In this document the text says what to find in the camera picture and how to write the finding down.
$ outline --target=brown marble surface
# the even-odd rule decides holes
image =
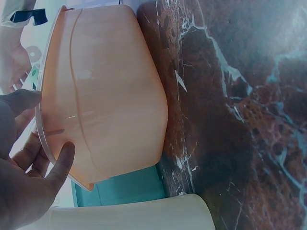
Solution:
[[[167,95],[167,194],[217,230],[307,229],[307,1],[123,2]]]

